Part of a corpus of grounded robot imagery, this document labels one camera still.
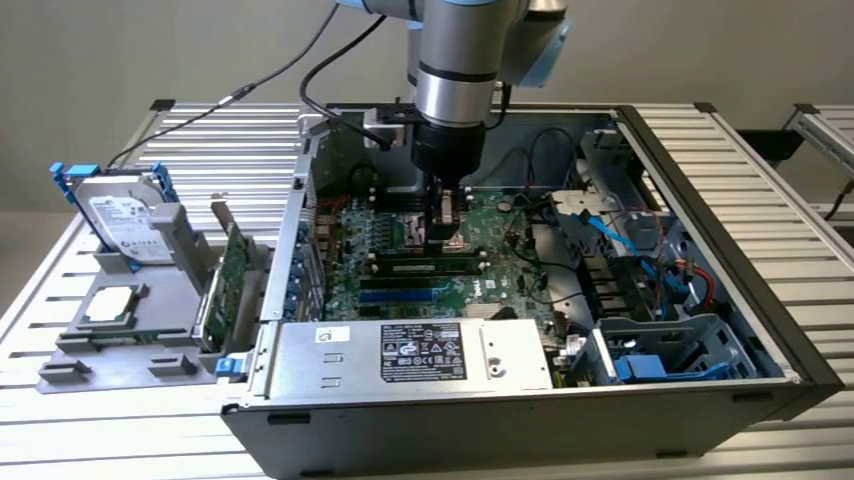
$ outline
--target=metal table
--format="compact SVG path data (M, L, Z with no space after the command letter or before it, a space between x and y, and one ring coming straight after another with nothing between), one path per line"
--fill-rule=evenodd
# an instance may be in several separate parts
M177 104L152 112L136 138L204 108ZM776 479L854 478L851 247L714 111L694 105L636 108L848 390L794 421L755 425L700 459L417 477L747 480L775 472ZM209 194L228 192L241 228L275 247L297 115L295 105L235 106L151 142L125 163L167 164L201 231L217 230ZM646 181L654 189L652 179ZM97 271L97 241L82 227L74 218L0 320L0 478L264 478L217 417L240 385L50 396L32 388Z

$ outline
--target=blue ram slot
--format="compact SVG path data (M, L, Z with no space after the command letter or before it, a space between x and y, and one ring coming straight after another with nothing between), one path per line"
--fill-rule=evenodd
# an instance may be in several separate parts
M393 290L388 292L360 292L359 303L432 302L432 290Z

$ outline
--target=robotic arm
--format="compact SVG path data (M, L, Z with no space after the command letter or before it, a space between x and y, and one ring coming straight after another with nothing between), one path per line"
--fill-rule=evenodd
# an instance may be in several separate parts
M541 87L570 28L563 0L337 0L409 21L412 162L428 178L427 253L459 227L456 192L480 166L495 82Z

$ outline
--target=motherboard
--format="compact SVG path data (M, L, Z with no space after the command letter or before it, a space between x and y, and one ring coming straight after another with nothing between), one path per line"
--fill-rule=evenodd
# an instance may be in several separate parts
M340 205L317 218L327 259L325 321L491 318L509 307L517 318L533 318L545 327L552 309L529 298L531 293L547 298L536 285L539 266L513 255L504 242L520 209L511 196L473 194L460 212L459 232L445 242L441 257L429 260L419 259L419 214L383 212L364 199ZM371 270L377 256L400 258L395 268L403 273L377 276Z

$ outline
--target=power supply label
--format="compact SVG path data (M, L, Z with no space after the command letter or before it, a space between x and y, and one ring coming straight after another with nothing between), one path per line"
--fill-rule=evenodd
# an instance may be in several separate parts
M383 325L380 375L388 383L465 380L459 323Z

